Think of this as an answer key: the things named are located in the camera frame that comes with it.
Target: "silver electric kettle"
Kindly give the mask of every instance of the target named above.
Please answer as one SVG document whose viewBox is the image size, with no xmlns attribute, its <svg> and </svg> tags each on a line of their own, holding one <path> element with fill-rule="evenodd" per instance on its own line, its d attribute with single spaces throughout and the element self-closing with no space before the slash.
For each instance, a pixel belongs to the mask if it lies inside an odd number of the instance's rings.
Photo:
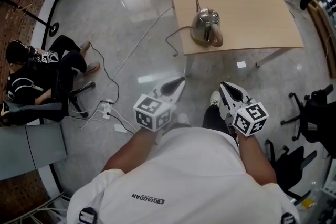
<svg viewBox="0 0 336 224">
<path fill-rule="evenodd" d="M 195 43 L 208 47 L 220 47 L 223 45 L 223 36 L 219 29 L 219 15 L 212 8 L 200 8 L 196 0 L 197 14 L 191 25 L 191 38 Z"/>
</svg>

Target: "concrete floor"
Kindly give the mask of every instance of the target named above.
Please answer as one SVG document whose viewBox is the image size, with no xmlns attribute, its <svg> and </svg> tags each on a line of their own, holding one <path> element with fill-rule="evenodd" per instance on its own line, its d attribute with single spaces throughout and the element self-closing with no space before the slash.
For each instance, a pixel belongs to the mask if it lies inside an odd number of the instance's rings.
<svg viewBox="0 0 336 224">
<path fill-rule="evenodd" d="M 122 65 L 138 40 L 148 27 L 166 9 L 171 0 L 60 0 L 56 6 L 53 21 L 59 22 L 58 35 L 67 35 L 77 44 L 90 40 L 106 59 L 106 69 L 111 76 Z M 280 126 L 280 121 L 298 114 L 289 92 L 296 92 L 303 100 L 305 94 L 326 87 L 335 81 L 329 79 L 325 56 L 318 34 L 307 12 L 303 16 L 292 6 L 296 25 L 300 31 L 304 49 L 294 49 L 277 59 L 256 68 L 255 62 L 270 52 L 268 50 L 230 51 L 205 54 L 195 57 L 192 76 L 186 79 L 186 87 L 177 111 L 185 112 L 193 126 L 200 126 L 208 107 L 209 97 L 217 90 L 221 81 L 229 81 L 245 88 L 250 96 L 261 101 L 270 114 L 264 130 L 257 134 L 262 147 L 267 138 L 275 144 L 276 156 L 282 153 L 283 145 L 291 150 L 305 147 L 308 155 L 318 151 L 318 157 L 305 168 L 303 179 L 293 191 L 304 194 L 319 187 L 325 176 L 328 160 L 322 158 L 320 143 L 310 144 L 304 137 L 293 142 L 298 123 Z M 164 39 L 178 29 L 174 10 L 170 9 L 139 44 L 124 67 L 118 72 L 116 82 L 120 85 L 120 97 L 115 108 L 133 125 L 133 105 L 142 93 L 149 92 L 157 79 L 183 74 L 185 58 L 179 35 L 171 43 L 179 51 L 173 57 L 172 49 Z M 47 40 L 47 48 L 57 36 Z M 90 49 L 87 61 L 100 61 L 100 56 Z M 246 68 L 237 68 L 237 62 L 245 61 Z M 103 70 L 92 76 L 97 87 L 80 96 L 86 109 L 97 103 L 97 98 L 109 82 Z M 84 86 L 89 78 L 79 77 L 76 86 Z M 102 99 L 113 99 L 117 88 L 111 84 Z M 330 97 L 336 100 L 335 92 Z M 96 118 L 102 119 L 100 113 Z M 76 121 L 80 126 L 85 122 Z M 90 121 L 86 128 L 79 130 L 71 118 L 62 121 L 68 157 L 55 164 L 56 172 L 64 190 L 70 195 L 90 182 L 103 168 L 107 159 L 131 137 L 114 131 L 116 120 L 104 123 Z"/>
</svg>

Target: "black cap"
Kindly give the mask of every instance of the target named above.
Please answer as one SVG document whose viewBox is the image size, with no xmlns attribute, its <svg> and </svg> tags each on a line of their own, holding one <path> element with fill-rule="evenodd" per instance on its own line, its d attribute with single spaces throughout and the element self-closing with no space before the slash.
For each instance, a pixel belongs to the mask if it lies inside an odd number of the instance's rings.
<svg viewBox="0 0 336 224">
<path fill-rule="evenodd" d="M 14 40 L 8 44 L 6 60 L 8 63 L 25 63 L 28 60 L 28 49 L 21 41 Z"/>
</svg>

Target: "kettle lid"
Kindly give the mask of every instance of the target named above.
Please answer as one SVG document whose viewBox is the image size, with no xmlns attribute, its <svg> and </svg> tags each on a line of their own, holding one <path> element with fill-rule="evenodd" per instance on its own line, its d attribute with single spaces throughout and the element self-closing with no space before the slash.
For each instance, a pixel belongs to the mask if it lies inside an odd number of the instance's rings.
<svg viewBox="0 0 336 224">
<path fill-rule="evenodd" d="M 218 24 L 219 14 L 212 8 L 203 8 L 197 13 L 198 18 L 208 24 Z"/>
</svg>

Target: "black office chair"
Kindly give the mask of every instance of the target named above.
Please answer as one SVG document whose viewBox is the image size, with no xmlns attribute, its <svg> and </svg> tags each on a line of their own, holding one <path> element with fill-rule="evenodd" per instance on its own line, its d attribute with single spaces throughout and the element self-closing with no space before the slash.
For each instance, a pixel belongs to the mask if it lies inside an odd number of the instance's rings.
<svg viewBox="0 0 336 224">
<path fill-rule="evenodd" d="M 281 121 L 280 124 L 284 125 L 300 120 L 298 135 L 293 136 L 292 140 L 296 141 L 299 139 L 302 133 L 309 143 L 321 142 L 331 157 L 336 158 L 334 124 L 336 120 L 336 102 L 327 103 L 327 95 L 332 91 L 333 85 L 329 85 L 324 90 L 312 92 L 311 97 L 306 95 L 304 97 L 307 101 L 305 105 L 300 102 L 295 93 L 291 92 L 289 98 L 295 98 L 300 114 L 290 120 Z"/>
<path fill-rule="evenodd" d="M 294 205 L 300 204 L 310 195 L 311 191 L 308 191 L 303 196 L 299 196 L 289 191 L 289 189 L 300 182 L 302 179 L 302 170 L 315 159 L 317 151 L 313 151 L 304 158 L 303 146 L 297 148 L 290 154 L 288 154 L 289 148 L 284 146 L 285 152 L 276 161 L 272 141 L 267 139 L 265 143 L 266 145 L 270 145 L 271 158 L 269 161 L 276 173 L 278 185 L 285 194 L 296 200 Z"/>
<path fill-rule="evenodd" d="M 73 80 L 76 74 L 77 72 L 73 70 Z M 64 87 L 61 85 L 58 75 L 58 71 L 55 71 L 55 84 L 51 88 L 51 96 L 55 102 L 41 105 L 21 105 L 5 100 L 1 107 L 0 122 L 6 126 L 24 125 L 40 118 L 59 122 L 69 115 L 69 101 L 83 118 L 87 118 L 89 114 L 83 112 L 79 107 L 76 95 L 96 87 L 96 84 L 90 82 L 79 90 L 73 90 L 73 80 L 70 85 Z"/>
</svg>

